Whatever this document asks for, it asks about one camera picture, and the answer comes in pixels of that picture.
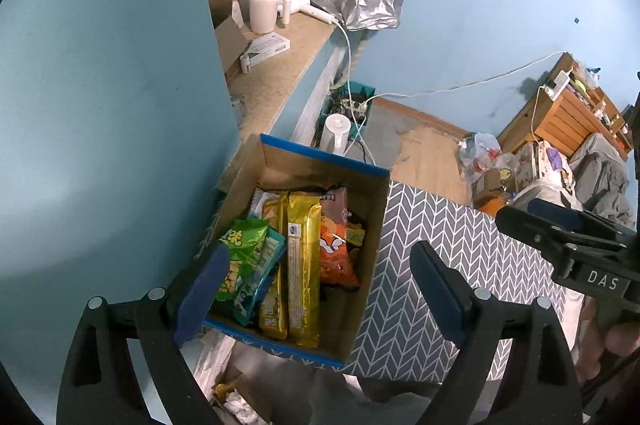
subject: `gold foil wrapper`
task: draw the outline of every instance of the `gold foil wrapper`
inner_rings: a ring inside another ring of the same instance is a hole
[[[287,193],[277,199],[265,201],[262,207],[262,218],[268,219],[271,228],[287,237]],[[278,265],[276,276],[260,305],[258,326],[263,334],[272,339],[287,338],[289,312],[287,309],[287,266],[283,258]]]
[[[289,334],[303,347],[318,347],[320,338],[320,217],[319,196],[289,195]]]

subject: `hand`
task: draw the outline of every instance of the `hand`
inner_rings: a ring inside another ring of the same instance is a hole
[[[578,361],[575,364],[579,382],[593,379],[598,375],[600,357],[605,347],[619,357],[628,357],[640,347],[640,322],[618,324],[603,336],[595,319],[597,312],[598,304],[595,299],[591,299],[580,314],[580,320],[589,321],[589,323],[580,341]]]

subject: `green snack bag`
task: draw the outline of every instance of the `green snack bag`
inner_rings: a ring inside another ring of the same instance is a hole
[[[284,236],[277,233],[273,228],[269,228],[267,238],[264,240],[264,246],[260,253],[260,262],[254,270],[251,277],[245,279],[242,286],[238,289],[236,300],[234,303],[234,317],[246,326],[254,313],[254,307],[261,302],[260,295],[264,297],[266,294],[265,285],[267,282],[271,284],[272,277],[269,277],[271,270],[280,262],[284,254]]]
[[[220,241],[229,247],[231,265],[216,300],[234,299],[242,281],[251,277],[258,266],[268,229],[266,219],[234,219],[231,228],[220,237]]]

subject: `baseboard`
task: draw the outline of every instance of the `baseboard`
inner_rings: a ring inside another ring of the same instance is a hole
[[[387,100],[386,98],[374,98],[373,103],[375,105],[380,106],[381,108],[385,108],[386,110],[393,111],[399,113],[403,116],[408,116],[409,118],[415,118],[423,123],[425,126],[430,127],[431,129],[435,129],[438,132],[446,134],[448,136],[452,136],[454,138],[458,138],[462,140],[469,134],[471,131],[467,131],[466,129],[459,128],[458,126],[454,126],[449,122],[445,122],[436,116],[429,115],[428,113],[423,113],[422,111],[418,111],[416,109],[410,108],[403,104],[398,104],[393,100]]]
[[[347,53],[346,47],[338,47],[329,57],[324,70],[316,82],[314,90],[306,101],[305,108],[291,134],[291,141],[302,145],[311,145],[316,134],[316,122],[322,111],[324,99],[329,92],[329,86],[334,82],[340,64]]]

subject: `red snack bag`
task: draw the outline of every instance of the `red snack bag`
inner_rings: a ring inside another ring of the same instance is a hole
[[[360,283],[347,251],[347,189],[327,191],[320,206],[320,282],[357,288]]]

